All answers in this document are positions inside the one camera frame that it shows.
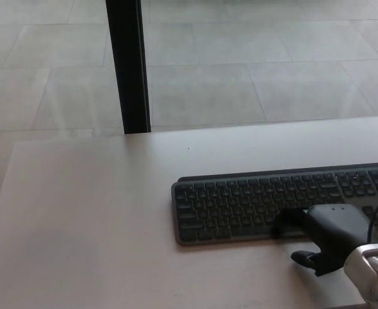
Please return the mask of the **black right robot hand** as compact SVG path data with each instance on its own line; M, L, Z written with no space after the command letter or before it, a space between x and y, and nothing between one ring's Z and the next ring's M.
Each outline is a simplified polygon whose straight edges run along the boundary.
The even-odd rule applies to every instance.
M368 233L369 217L350 204L324 204L283 209L272 226L273 238L285 229L297 228L320 249L319 252L296 251L291 258L297 264L323 276L344 266L348 256L363 245L377 244L377 229Z

